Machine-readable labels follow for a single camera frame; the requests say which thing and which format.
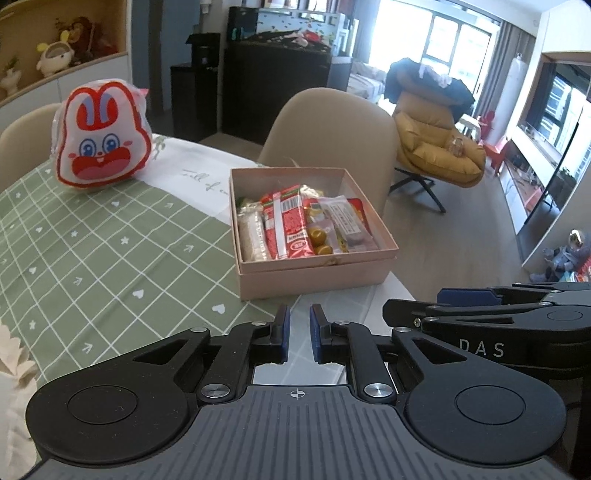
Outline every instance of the black cabinet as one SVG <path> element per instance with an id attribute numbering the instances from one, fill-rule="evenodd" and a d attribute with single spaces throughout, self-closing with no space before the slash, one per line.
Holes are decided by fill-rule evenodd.
<path id="1" fill-rule="evenodd" d="M 174 136 L 199 142 L 217 132 L 217 68 L 170 68 Z"/>
<path id="2" fill-rule="evenodd" d="M 264 144 L 283 106 L 313 87 L 346 90 L 350 57 L 230 42 L 224 56 L 222 131 Z"/>

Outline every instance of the white heart pattern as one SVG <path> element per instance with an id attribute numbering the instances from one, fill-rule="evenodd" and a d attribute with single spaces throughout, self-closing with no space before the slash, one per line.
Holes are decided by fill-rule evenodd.
<path id="1" fill-rule="evenodd" d="M 214 305 L 212 307 L 212 310 L 214 312 L 218 312 L 220 315 L 223 315 L 226 312 L 226 306 L 223 303 L 221 303 L 220 305 Z"/>

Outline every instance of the red small chair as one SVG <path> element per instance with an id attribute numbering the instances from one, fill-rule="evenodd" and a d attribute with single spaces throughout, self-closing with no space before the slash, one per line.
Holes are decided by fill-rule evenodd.
<path id="1" fill-rule="evenodd" d="M 494 146 L 488 143 L 482 144 L 486 151 L 486 156 L 491 158 L 491 167 L 494 168 L 495 175 L 499 174 L 501 165 L 503 165 L 508 143 L 509 137 L 503 137 Z"/>
<path id="2" fill-rule="evenodd" d="M 478 116 L 477 120 L 480 124 L 480 139 L 486 140 L 486 137 L 491 133 L 492 121 L 495 119 L 495 112 L 488 110 L 484 116 Z"/>

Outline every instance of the beige chair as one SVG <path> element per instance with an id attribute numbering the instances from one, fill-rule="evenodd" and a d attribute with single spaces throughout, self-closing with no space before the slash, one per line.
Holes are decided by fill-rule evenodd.
<path id="1" fill-rule="evenodd" d="M 0 192 L 49 158 L 51 123 L 59 106 L 53 103 L 27 113 L 0 135 Z"/>
<path id="2" fill-rule="evenodd" d="M 377 105 L 339 90 L 312 88 L 285 104 L 259 162 L 346 168 L 381 215 L 398 142 L 394 121 Z"/>

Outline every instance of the bed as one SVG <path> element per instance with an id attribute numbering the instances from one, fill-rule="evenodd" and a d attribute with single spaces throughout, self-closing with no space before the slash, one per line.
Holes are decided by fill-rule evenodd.
<path id="1" fill-rule="evenodd" d="M 383 70 L 360 61 L 354 61 L 351 67 L 347 92 L 365 98 L 372 103 L 378 103 L 384 93 L 385 81 L 386 72 Z"/>

